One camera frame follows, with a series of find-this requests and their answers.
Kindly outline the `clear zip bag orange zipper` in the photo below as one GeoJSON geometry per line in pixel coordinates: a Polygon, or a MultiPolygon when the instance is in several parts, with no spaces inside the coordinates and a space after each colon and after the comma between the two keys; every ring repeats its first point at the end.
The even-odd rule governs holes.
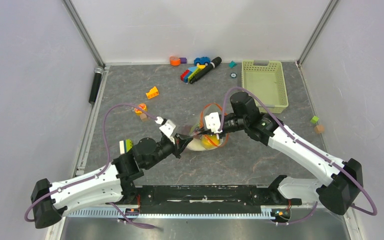
{"type": "Polygon", "coordinates": [[[219,136],[215,133],[204,133],[201,134],[199,131],[206,130],[205,116],[216,112],[221,113],[222,107],[218,103],[207,104],[199,114],[194,115],[190,118],[186,124],[181,128],[181,133],[193,137],[193,140],[187,145],[186,149],[194,152],[203,152],[215,150],[223,147],[229,139],[229,134],[226,136],[219,136]]]}

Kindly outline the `white radish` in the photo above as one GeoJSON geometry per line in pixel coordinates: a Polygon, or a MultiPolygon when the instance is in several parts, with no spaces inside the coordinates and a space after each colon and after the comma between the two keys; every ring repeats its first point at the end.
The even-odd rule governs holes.
{"type": "Polygon", "coordinates": [[[194,138],[191,142],[188,143],[186,149],[194,152],[203,152],[207,149],[202,145],[202,141],[199,138],[194,138]]]}

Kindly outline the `yellow lemon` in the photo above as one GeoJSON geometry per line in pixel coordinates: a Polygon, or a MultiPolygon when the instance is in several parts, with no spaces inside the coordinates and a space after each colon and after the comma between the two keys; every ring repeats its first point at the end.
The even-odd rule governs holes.
{"type": "Polygon", "coordinates": [[[216,135],[204,134],[201,137],[201,143],[207,150],[212,150],[219,147],[220,140],[216,135]]]}

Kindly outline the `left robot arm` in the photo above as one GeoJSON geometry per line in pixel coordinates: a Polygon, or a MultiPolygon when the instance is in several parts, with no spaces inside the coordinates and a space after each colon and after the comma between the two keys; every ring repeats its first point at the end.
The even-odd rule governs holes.
{"type": "Polygon", "coordinates": [[[27,210],[33,218],[25,220],[43,229],[83,208],[117,202],[131,204],[138,194],[134,180],[170,155],[180,158],[193,139],[183,134],[176,134],[173,139],[162,135],[160,141],[146,137],[92,172],[63,181],[40,179],[35,183],[27,210]]]}

